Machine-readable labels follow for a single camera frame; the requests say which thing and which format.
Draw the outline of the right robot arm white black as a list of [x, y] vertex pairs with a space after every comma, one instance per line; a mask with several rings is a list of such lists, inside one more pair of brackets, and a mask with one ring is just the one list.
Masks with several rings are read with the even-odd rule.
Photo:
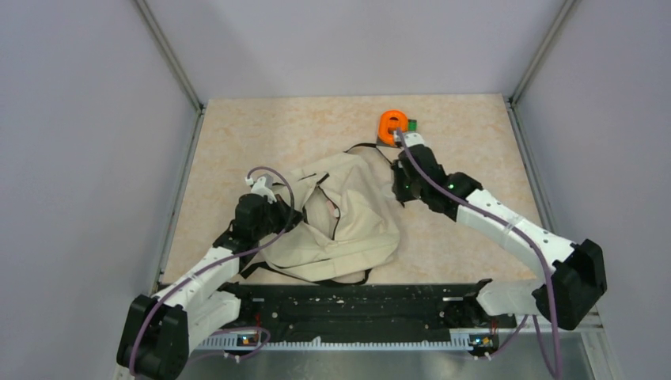
[[604, 254], [596, 242], [577, 243], [530, 222], [469, 175], [446, 173], [428, 146], [403, 150], [390, 168], [397, 201], [423, 202], [480, 232], [534, 273], [532, 280], [481, 281], [464, 304], [470, 324], [485, 326], [503, 314], [535, 315], [572, 331], [607, 291]]

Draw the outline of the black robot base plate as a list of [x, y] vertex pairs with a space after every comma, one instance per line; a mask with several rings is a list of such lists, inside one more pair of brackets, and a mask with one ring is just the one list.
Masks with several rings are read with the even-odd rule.
[[226, 283], [241, 300], [228, 327], [256, 325], [273, 344], [448, 342], [457, 330], [515, 329], [515, 316], [487, 315], [476, 301], [484, 283], [344, 287]]

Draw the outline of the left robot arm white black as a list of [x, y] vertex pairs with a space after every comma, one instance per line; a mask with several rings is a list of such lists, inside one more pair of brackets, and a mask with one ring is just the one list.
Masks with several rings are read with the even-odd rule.
[[175, 379], [190, 354], [222, 326], [248, 325], [253, 305], [219, 288], [239, 272], [241, 257], [264, 249], [267, 236], [277, 241], [297, 217], [293, 195], [243, 195], [229, 229], [201, 261], [162, 291], [131, 302], [116, 362], [134, 376]]

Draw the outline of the beige canvas student bag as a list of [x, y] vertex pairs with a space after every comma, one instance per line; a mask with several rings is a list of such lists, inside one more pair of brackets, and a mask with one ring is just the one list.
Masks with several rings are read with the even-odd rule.
[[298, 224], [253, 258], [241, 276], [265, 269], [310, 283], [336, 286], [338, 278], [368, 275], [393, 260], [400, 231], [367, 161], [337, 153], [287, 175], [291, 186], [273, 191], [293, 202]]

